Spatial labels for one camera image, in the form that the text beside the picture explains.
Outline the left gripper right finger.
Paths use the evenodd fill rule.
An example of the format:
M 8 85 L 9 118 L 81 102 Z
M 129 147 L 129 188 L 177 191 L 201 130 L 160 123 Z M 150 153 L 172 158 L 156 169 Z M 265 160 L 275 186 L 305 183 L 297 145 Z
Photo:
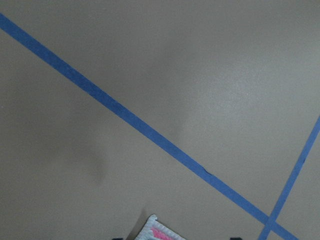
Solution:
M 229 240 L 242 240 L 242 238 L 241 237 L 230 237 Z

